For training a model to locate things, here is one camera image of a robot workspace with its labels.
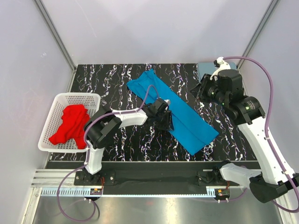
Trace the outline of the bright blue t-shirt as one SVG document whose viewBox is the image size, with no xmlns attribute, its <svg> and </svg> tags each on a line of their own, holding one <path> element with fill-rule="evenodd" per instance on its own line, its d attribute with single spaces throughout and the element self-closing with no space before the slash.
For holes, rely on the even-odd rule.
<svg viewBox="0 0 299 224">
<path fill-rule="evenodd" d="M 153 69 L 127 82 L 127 87 L 139 98 L 145 99 L 147 104 L 153 103 L 158 97 L 170 100 L 169 109 L 174 126 L 170 133 L 189 154 L 195 155 L 218 136 L 219 133 L 158 78 Z"/>
</svg>

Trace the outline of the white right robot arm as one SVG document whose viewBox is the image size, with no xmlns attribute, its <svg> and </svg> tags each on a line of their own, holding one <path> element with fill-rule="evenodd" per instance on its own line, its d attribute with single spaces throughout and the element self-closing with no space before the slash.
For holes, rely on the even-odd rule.
<svg viewBox="0 0 299 224">
<path fill-rule="evenodd" d="M 262 203 L 275 200 L 292 189 L 286 174 L 295 186 L 299 185 L 299 175 L 285 161 L 278 146 L 268 143 L 273 138 L 265 136 L 265 112 L 255 97 L 245 95 L 242 76 L 238 71 L 226 69 L 211 75 L 204 74 L 190 92 L 203 102 L 215 102 L 222 106 L 247 139 L 261 168 L 259 171 L 251 170 L 225 160 L 208 172 L 207 182 L 218 185 L 235 182 L 249 188 Z"/>
</svg>

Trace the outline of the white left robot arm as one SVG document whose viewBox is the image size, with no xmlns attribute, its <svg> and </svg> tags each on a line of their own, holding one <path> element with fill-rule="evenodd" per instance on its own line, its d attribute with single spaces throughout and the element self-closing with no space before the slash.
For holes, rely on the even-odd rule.
<svg viewBox="0 0 299 224">
<path fill-rule="evenodd" d="M 100 181 L 103 152 L 112 144 L 113 137 L 120 128 L 153 123 L 158 129 L 173 131 L 170 104 L 169 99 L 158 98 L 154 103 L 142 104 L 131 110 L 99 108 L 84 127 L 84 141 L 87 145 L 85 180 L 91 185 Z"/>
</svg>

